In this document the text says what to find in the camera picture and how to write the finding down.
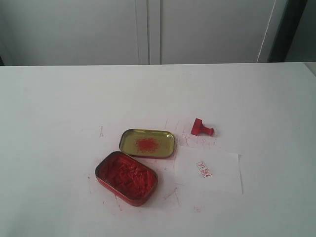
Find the gold tin lid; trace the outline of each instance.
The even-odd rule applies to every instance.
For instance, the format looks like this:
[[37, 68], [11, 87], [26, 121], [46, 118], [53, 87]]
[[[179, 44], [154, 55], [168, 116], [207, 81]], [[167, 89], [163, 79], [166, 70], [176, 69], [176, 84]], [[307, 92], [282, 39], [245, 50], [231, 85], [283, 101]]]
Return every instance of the gold tin lid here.
[[167, 158], [172, 155], [174, 144], [171, 132], [129, 129], [123, 133], [119, 149], [135, 157]]

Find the paper sheet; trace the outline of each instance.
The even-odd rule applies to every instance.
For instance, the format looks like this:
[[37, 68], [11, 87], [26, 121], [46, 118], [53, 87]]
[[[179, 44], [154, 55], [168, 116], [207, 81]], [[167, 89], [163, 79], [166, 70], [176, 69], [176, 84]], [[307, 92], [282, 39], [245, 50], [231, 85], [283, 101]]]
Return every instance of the paper sheet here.
[[179, 146], [175, 182], [199, 190], [241, 194], [238, 154]]

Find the white tabletop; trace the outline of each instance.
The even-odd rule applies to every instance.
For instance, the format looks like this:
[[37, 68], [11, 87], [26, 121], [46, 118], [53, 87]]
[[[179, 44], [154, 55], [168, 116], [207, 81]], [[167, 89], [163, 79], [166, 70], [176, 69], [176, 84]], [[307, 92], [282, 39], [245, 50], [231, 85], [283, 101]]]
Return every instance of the white tabletop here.
[[[0, 236], [315, 236], [315, 92], [302, 63], [1, 67]], [[195, 118], [216, 136], [190, 146], [240, 154], [243, 194], [169, 198], [170, 176], [133, 207], [98, 184], [125, 130], [182, 145]]]

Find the open tin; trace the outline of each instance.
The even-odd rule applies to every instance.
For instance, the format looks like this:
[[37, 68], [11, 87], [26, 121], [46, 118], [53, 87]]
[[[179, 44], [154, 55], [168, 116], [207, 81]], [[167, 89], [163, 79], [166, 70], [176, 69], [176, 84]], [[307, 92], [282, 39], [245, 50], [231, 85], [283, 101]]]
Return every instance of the open tin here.
[[157, 174], [122, 152], [112, 152], [95, 169], [100, 184], [133, 206], [144, 204], [157, 187]]
[[123, 133], [119, 149], [135, 157], [167, 158], [172, 155], [175, 137], [171, 132], [130, 129]]

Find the red stamp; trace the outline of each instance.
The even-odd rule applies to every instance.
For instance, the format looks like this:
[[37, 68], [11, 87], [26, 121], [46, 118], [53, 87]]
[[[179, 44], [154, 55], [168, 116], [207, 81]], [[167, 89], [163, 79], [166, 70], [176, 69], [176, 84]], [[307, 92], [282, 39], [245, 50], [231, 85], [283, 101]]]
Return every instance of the red stamp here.
[[203, 161], [198, 162], [197, 167], [198, 167], [199, 171], [201, 172], [201, 174], [203, 175], [203, 178], [206, 178], [206, 177], [212, 175], [211, 172], [209, 171], [209, 169], [207, 168], [206, 164], [204, 164]]

